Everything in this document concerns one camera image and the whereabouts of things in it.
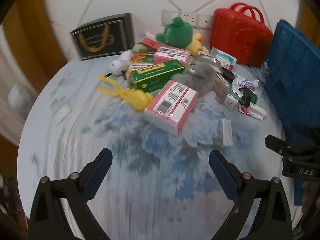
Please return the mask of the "white plush toy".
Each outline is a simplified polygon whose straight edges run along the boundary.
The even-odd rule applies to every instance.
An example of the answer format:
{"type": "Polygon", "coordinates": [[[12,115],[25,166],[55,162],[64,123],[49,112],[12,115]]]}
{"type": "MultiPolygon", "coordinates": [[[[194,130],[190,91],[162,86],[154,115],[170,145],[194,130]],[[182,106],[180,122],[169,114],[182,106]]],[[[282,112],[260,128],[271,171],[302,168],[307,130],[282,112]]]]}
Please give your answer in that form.
{"type": "Polygon", "coordinates": [[[113,75],[120,76],[124,74],[130,66],[130,62],[133,59],[135,53],[132,50],[127,50],[121,53],[118,59],[114,60],[110,64],[110,72],[113,75]]]}

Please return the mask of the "red plastic carry case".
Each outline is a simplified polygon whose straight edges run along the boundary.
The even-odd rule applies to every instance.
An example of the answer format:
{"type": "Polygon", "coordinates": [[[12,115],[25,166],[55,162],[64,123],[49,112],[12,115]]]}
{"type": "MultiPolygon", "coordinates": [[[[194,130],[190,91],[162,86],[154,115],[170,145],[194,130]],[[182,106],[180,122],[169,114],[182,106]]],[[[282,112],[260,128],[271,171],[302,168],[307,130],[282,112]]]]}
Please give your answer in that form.
{"type": "Polygon", "coordinates": [[[214,11],[209,46],[233,56],[239,64],[259,68],[272,39],[262,12],[254,6],[238,2],[214,11]]]}

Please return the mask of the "grey plush toy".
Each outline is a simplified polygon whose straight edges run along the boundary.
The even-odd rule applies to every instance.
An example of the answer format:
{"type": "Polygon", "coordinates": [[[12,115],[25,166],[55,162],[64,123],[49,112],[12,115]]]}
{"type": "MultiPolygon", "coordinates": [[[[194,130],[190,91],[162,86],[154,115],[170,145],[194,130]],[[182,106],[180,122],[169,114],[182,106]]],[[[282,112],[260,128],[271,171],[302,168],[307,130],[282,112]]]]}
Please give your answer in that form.
{"type": "Polygon", "coordinates": [[[222,74],[204,62],[187,64],[181,74],[174,74],[171,79],[197,91],[199,97],[211,91],[220,98],[224,98],[229,93],[229,85],[222,74]]]}

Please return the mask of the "green frog plush toy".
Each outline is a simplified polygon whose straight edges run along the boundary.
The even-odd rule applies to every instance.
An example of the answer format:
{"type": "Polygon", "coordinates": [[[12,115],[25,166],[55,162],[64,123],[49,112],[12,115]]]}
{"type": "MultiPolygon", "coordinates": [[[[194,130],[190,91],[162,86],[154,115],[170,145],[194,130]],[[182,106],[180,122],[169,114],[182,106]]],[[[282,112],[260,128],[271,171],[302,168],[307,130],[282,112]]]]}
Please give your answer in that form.
{"type": "Polygon", "coordinates": [[[177,48],[187,47],[192,39],[192,26],[180,17],[175,17],[171,24],[165,26],[162,33],[156,35],[158,42],[177,48]]]}

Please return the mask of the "green medicine box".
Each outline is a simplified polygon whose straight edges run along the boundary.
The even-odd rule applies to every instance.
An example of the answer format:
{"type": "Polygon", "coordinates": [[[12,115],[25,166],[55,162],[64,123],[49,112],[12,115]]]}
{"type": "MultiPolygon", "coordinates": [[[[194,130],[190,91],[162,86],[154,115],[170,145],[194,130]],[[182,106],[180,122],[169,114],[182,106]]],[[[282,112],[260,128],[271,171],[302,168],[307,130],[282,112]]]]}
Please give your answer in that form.
{"type": "Polygon", "coordinates": [[[129,75],[132,88],[144,92],[154,92],[162,89],[175,74],[181,74],[185,66],[177,60],[154,64],[138,70],[129,75]]]}

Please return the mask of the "white wall socket strip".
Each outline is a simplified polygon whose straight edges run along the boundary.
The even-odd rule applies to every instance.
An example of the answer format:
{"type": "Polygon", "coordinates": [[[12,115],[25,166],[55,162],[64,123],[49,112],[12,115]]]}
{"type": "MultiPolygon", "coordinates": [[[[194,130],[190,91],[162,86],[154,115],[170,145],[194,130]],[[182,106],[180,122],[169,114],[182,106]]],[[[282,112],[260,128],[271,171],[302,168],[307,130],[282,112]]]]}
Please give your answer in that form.
{"type": "Polygon", "coordinates": [[[195,29],[209,29],[212,24],[213,17],[210,15],[199,14],[196,12],[186,12],[179,10],[162,10],[161,24],[162,26],[172,23],[175,17],[180,17],[185,22],[189,23],[195,29]]]}

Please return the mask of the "pink red medicine box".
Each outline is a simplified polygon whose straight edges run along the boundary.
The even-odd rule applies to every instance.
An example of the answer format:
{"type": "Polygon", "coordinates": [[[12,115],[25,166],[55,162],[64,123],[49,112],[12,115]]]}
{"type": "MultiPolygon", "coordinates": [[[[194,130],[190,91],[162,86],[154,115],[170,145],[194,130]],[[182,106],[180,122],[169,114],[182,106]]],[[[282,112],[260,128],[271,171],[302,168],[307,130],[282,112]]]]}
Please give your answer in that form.
{"type": "Polygon", "coordinates": [[[157,49],[153,55],[154,64],[159,64],[167,61],[177,60],[181,64],[185,65],[190,57],[190,51],[161,46],[157,49]]]}

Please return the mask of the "yellow duck plush toy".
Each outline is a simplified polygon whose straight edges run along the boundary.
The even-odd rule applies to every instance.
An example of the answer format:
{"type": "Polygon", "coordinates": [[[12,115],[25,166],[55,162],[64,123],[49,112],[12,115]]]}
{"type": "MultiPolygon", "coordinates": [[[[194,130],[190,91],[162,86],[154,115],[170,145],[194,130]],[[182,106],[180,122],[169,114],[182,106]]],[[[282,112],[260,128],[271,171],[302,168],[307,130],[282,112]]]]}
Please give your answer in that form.
{"type": "Polygon", "coordinates": [[[201,33],[194,33],[191,43],[184,49],[189,51],[191,56],[197,57],[203,53],[209,53],[206,46],[203,45],[204,39],[201,33]]]}

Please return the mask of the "white blue sachet pack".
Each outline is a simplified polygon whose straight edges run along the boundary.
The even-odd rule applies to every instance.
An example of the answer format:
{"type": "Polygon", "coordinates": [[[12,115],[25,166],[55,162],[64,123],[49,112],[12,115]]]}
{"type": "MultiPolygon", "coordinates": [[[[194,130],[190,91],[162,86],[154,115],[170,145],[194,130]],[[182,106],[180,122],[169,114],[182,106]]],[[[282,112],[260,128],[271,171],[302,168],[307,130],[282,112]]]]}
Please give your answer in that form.
{"type": "Polygon", "coordinates": [[[240,88],[247,88],[251,91],[255,91],[258,88],[259,80],[247,80],[246,78],[236,74],[234,76],[233,82],[232,82],[232,89],[240,89],[240,88]]]}

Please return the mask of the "yellow plastic toy figure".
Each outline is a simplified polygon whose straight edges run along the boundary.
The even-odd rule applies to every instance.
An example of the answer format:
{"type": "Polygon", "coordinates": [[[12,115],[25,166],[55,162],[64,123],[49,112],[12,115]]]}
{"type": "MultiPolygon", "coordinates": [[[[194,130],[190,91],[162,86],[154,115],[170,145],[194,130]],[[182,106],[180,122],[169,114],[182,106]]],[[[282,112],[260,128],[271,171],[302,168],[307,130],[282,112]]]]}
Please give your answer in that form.
{"type": "Polygon", "coordinates": [[[113,90],[109,90],[106,87],[99,86],[98,90],[111,97],[119,97],[122,101],[127,102],[137,111],[143,111],[152,102],[153,96],[149,92],[142,90],[134,90],[130,88],[123,88],[113,79],[99,75],[99,80],[110,84],[113,90]]]}

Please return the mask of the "dark green tape roll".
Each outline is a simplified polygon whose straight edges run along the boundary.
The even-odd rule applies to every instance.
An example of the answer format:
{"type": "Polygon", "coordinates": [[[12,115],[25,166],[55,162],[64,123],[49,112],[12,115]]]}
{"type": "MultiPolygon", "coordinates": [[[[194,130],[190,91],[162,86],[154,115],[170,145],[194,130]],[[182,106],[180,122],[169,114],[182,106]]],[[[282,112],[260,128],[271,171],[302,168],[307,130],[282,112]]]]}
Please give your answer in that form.
{"type": "Polygon", "coordinates": [[[258,97],[250,89],[242,87],[239,88],[239,91],[242,93],[242,98],[240,99],[240,104],[242,106],[248,107],[250,103],[257,103],[258,97]]]}

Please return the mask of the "pink white medicine box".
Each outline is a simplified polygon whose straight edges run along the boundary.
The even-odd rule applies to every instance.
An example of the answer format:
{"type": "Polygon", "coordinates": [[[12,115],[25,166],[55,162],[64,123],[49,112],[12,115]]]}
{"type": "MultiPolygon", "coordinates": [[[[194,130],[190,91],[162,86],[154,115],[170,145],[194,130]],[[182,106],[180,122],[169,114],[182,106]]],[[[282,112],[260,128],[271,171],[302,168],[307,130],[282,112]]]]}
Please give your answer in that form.
{"type": "Polygon", "coordinates": [[[182,130],[199,93],[177,81],[169,80],[144,110],[145,119],[152,125],[177,135],[182,130]]]}

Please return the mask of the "white teal medicine box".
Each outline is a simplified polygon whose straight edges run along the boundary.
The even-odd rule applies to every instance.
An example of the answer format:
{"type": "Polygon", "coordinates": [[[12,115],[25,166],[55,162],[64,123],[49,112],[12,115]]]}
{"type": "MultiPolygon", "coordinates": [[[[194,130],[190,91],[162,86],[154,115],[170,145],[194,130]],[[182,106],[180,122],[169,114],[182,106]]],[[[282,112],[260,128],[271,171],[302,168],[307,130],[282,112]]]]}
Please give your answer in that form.
{"type": "Polygon", "coordinates": [[[235,57],[214,47],[211,49],[210,55],[216,58],[218,61],[220,61],[221,66],[223,66],[223,68],[226,68],[230,72],[233,71],[234,65],[237,62],[237,59],[235,57]]]}

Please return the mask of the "blue plastic storage crate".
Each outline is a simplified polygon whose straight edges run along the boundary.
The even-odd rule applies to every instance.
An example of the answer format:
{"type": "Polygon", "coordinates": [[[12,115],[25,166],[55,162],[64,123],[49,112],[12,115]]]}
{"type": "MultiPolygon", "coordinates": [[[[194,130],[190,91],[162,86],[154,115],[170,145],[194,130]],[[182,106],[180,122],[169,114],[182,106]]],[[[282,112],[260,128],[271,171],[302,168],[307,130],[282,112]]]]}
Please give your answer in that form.
{"type": "Polygon", "coordinates": [[[265,90],[283,125],[287,142],[316,146],[319,135],[319,49],[280,20],[267,53],[265,90]]]}

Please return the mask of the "black gift box gold print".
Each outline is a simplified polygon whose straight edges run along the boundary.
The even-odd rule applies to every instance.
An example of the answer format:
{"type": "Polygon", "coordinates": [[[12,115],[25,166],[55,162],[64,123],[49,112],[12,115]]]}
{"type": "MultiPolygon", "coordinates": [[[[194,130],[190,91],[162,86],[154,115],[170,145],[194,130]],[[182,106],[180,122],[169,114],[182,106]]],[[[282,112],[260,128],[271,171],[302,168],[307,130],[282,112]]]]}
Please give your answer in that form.
{"type": "Polygon", "coordinates": [[[71,31],[80,60],[120,55],[135,44],[132,15],[116,14],[87,22],[71,31]]]}

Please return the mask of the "small white box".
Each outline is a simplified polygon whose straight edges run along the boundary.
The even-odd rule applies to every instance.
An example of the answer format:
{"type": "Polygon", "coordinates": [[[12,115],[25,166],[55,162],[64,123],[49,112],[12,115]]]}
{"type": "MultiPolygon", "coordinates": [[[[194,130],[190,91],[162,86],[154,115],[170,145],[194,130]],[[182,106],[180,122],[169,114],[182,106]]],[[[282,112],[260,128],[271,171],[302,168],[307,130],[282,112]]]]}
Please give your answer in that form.
{"type": "Polygon", "coordinates": [[[220,120],[221,144],[223,147],[233,146],[232,123],[230,120],[220,120]]]}

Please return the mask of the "pink white tube box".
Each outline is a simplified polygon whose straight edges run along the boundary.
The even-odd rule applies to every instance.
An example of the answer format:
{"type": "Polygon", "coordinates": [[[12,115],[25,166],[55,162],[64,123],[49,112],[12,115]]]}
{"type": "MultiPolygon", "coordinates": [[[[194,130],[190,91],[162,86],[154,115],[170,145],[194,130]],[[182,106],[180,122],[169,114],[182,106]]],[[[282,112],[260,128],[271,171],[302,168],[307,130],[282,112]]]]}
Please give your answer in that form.
{"type": "Polygon", "coordinates": [[[244,106],[239,106],[239,112],[244,114],[244,115],[250,116],[250,117],[252,117],[252,118],[254,118],[256,120],[260,120],[260,121],[264,120],[263,116],[248,110],[244,106]]]}

